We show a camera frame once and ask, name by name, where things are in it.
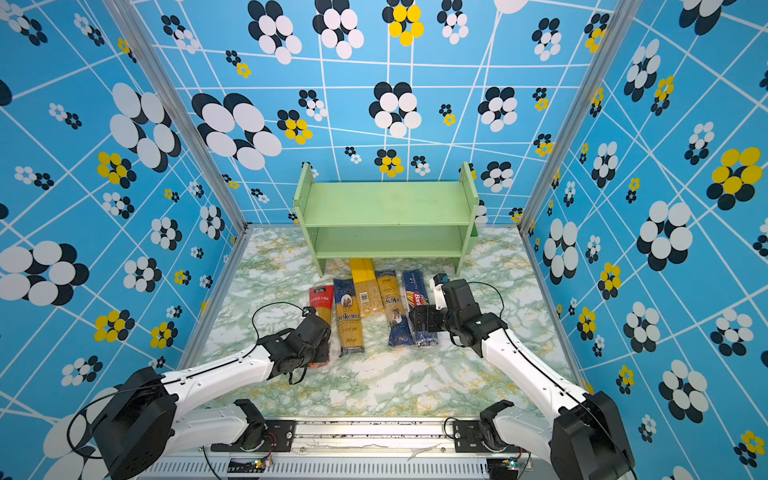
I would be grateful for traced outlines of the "red spaghetti bag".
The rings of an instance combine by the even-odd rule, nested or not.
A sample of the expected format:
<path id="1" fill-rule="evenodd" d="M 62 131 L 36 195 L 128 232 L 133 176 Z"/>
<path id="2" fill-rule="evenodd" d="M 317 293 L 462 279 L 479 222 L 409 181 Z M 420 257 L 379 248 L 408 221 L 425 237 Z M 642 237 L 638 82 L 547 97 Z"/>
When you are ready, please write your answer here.
<path id="1" fill-rule="evenodd" d="M 328 325 L 332 324 L 334 288 L 332 285 L 313 287 L 309 290 L 309 304 Z M 319 368 L 330 361 L 330 338 L 321 341 L 310 368 Z"/>

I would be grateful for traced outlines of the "dark blue spaghetti box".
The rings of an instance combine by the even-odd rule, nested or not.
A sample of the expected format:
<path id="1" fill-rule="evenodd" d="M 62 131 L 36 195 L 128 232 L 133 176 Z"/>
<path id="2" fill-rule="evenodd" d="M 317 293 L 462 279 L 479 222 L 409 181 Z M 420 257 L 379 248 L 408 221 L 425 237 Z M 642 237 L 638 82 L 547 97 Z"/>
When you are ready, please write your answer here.
<path id="1" fill-rule="evenodd" d="M 422 271 L 406 270 L 402 273 L 402 281 L 405 287 L 406 301 L 409 309 L 408 318 L 415 344 L 419 347 L 437 345 L 437 334 L 427 330 L 424 320 L 416 319 L 416 308 L 429 304 Z"/>

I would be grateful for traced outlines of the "blue label spaghetti bag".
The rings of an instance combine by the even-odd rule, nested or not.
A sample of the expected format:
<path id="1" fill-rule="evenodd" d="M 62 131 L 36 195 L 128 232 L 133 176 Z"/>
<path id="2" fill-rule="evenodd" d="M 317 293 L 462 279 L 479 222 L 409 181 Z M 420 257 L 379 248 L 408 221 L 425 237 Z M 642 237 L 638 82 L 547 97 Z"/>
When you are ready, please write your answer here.
<path id="1" fill-rule="evenodd" d="M 334 302 L 340 356 L 365 351 L 360 309 L 352 279 L 334 280 Z"/>

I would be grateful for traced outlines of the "clear blue-end spaghetti bag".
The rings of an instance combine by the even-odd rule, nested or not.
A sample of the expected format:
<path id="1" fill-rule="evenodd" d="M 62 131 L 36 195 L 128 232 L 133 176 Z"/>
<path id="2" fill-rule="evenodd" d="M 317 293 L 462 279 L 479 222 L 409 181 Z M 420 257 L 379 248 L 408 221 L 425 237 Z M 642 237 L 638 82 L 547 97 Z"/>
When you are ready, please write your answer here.
<path id="1" fill-rule="evenodd" d="M 376 271 L 375 275 L 389 325 L 388 345 L 392 348 L 412 346 L 414 339 L 407 311 L 402 302 L 396 272 L 380 270 Z"/>

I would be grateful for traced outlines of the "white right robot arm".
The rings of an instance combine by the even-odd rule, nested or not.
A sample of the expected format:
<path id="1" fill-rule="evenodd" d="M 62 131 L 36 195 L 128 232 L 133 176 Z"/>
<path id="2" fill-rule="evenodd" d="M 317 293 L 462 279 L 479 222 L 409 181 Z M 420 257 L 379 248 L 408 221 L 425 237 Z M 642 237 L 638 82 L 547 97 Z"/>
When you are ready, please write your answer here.
<path id="1" fill-rule="evenodd" d="M 558 374 L 515 335 L 500 316 L 483 312 L 470 284 L 438 274 L 430 281 L 432 305 L 409 317 L 429 332 L 446 331 L 452 343 L 472 349 L 499 369 L 538 408 L 540 421 L 525 421 L 513 402 L 484 409 L 477 434 L 487 452 L 510 448 L 547 461 L 560 479 L 620 479 L 635 473 L 635 459 L 616 403 Z"/>

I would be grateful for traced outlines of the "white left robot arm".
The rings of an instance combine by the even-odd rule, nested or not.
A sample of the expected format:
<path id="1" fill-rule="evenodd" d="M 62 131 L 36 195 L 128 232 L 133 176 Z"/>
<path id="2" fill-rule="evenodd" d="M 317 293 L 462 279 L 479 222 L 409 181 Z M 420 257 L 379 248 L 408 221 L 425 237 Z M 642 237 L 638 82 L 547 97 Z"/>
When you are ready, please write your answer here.
<path id="1" fill-rule="evenodd" d="M 228 445 L 255 451 L 268 441 L 266 421 L 249 400 L 217 410 L 201 405 L 243 386 L 291 376 L 313 363 L 331 327 L 311 307 L 295 328 L 267 335 L 243 351 L 194 368 L 136 371 L 92 423 L 92 437 L 112 479 L 131 479 L 165 454 Z"/>

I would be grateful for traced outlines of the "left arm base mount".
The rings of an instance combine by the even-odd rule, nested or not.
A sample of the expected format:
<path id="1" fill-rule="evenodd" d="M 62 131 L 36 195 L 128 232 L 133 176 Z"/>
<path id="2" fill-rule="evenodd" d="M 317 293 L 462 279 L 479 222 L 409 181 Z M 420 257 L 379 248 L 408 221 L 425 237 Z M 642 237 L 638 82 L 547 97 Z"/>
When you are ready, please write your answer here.
<path id="1" fill-rule="evenodd" d="M 210 446 L 212 451 L 285 453 L 291 450 L 296 434 L 296 420 L 266 419 L 253 402 L 248 399 L 237 399 L 233 406 L 235 413 L 245 415 L 248 425 L 233 442 L 213 443 Z"/>

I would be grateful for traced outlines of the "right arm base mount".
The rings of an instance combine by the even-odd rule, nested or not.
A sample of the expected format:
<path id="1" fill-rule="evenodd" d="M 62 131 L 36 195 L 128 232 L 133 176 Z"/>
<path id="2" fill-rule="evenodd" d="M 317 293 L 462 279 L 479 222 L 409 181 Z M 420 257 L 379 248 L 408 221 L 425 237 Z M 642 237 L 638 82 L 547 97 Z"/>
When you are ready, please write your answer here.
<path id="1" fill-rule="evenodd" d="M 523 449 L 536 450 L 537 442 L 543 439 L 541 429 L 523 419 L 509 400 L 485 408 L 478 419 L 448 417 L 442 431 L 453 441 L 457 453 L 520 453 Z"/>

